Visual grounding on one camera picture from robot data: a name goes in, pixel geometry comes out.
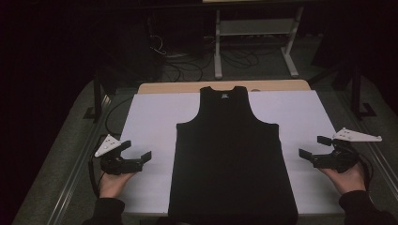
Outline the person's right hand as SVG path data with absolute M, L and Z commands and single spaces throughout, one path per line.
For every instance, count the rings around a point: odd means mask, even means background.
M 338 173 L 332 169 L 320 169 L 326 175 L 341 195 L 351 191 L 365 191 L 364 175 L 359 164 L 343 173 Z

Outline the person's left hand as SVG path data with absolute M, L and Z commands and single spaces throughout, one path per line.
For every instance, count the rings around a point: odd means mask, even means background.
M 117 198 L 133 176 L 134 173 L 120 175 L 105 173 L 99 182 L 99 196 L 101 198 Z

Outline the wooden table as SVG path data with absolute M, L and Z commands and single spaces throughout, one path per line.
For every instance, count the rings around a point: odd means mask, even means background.
M 232 90 L 235 86 L 244 86 L 252 91 L 308 91 L 310 85 L 304 80 L 269 81 L 217 81 L 217 82 L 153 82 L 143 83 L 139 94 L 198 93 L 203 87 L 214 90 Z

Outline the white table cover sheet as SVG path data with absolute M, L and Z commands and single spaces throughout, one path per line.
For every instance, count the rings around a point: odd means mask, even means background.
M 335 134 L 315 91 L 260 91 L 249 94 L 253 114 L 277 124 L 283 158 L 301 216 L 340 215 L 339 193 L 330 180 L 299 157 L 304 149 L 327 154 L 330 146 L 316 138 Z M 197 93 L 138 94 L 131 103 L 121 139 L 131 147 L 124 158 L 137 158 L 150 151 L 152 159 L 135 175 L 121 195 L 125 212 L 135 216 L 165 216 L 176 148 L 176 125 L 198 113 Z

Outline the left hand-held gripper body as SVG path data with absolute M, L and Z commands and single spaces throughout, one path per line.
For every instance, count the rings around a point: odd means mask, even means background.
M 95 151 L 94 157 L 100 159 L 101 169 L 108 174 L 137 173 L 143 170 L 140 159 L 124 159 L 119 146 L 122 142 L 112 135 L 104 139 Z

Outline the white metal desk frame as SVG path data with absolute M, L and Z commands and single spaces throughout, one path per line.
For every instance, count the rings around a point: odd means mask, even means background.
M 217 9 L 214 52 L 215 78 L 218 80 L 222 78 L 221 37 L 257 35 L 288 35 L 288 40 L 281 47 L 281 52 L 291 77 L 297 78 L 299 73 L 290 52 L 299 29 L 303 10 L 304 7 L 297 7 L 295 16 L 291 18 L 222 20 L 221 11 Z

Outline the dark cabinet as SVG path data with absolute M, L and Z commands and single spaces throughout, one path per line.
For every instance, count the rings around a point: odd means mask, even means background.
M 160 77 L 156 54 L 151 49 L 145 20 L 141 16 L 120 15 L 109 19 L 107 53 L 132 82 L 155 82 Z

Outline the black tank top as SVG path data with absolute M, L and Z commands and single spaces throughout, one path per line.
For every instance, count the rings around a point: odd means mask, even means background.
M 297 223 L 279 126 L 257 119 L 246 88 L 202 88 L 198 114 L 176 126 L 168 215 L 191 225 Z

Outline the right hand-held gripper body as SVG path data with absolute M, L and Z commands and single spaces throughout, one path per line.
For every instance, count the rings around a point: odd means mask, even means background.
M 333 150 L 325 155 L 313 155 L 313 166 L 318 169 L 332 169 L 344 173 L 360 161 L 360 153 L 352 143 L 381 142 L 381 136 L 373 136 L 343 127 L 332 137 Z

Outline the black metal stand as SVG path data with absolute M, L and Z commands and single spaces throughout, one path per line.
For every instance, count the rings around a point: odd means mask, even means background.
M 106 95 L 113 95 L 116 91 L 116 81 L 106 74 L 96 73 L 93 79 L 94 106 L 89 107 L 84 119 L 92 119 L 97 123 L 102 115 L 102 101 Z
M 351 84 L 350 110 L 359 120 L 363 117 L 376 116 L 371 105 L 360 100 L 361 74 L 358 66 L 351 60 L 346 59 L 327 68 L 309 79 L 307 83 L 309 85 L 314 85 L 333 74 L 335 74 L 335 78 L 331 86 L 334 90 L 344 91 L 346 87 Z

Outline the metal floor rail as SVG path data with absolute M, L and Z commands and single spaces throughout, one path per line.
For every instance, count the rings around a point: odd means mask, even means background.
M 381 142 L 368 142 L 365 147 L 375 167 L 372 189 L 386 188 L 398 203 L 398 117 L 382 98 L 352 102 L 343 93 L 338 98 L 355 130 L 382 137 Z
M 70 200 L 75 192 L 79 180 L 84 174 L 84 169 L 87 168 L 87 161 L 90 158 L 90 154 L 99 141 L 100 127 L 104 122 L 104 114 L 109 109 L 111 102 L 112 101 L 106 95 L 102 101 L 102 115 L 100 116 L 99 121 L 95 123 L 92 119 L 90 119 L 92 124 L 88 136 L 84 139 L 84 145 L 78 151 L 79 155 L 75 160 L 72 169 L 70 170 L 66 184 L 61 189 L 54 210 L 50 214 L 46 225 L 61 225 L 61 221 L 68 209 Z

